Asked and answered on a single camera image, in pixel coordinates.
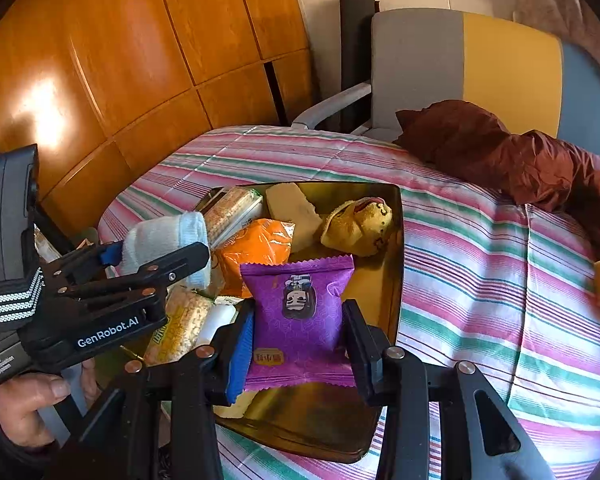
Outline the person left hand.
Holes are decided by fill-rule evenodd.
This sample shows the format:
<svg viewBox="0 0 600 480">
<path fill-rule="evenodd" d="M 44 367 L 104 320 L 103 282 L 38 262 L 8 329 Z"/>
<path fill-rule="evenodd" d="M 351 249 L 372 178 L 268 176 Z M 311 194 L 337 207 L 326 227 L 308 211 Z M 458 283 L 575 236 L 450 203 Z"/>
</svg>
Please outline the person left hand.
<svg viewBox="0 0 600 480">
<path fill-rule="evenodd" d="M 9 441 L 22 448 L 42 448 L 55 441 L 38 414 L 70 396 L 67 379 L 58 375 L 29 373 L 0 385 L 0 425 Z"/>
</svg>

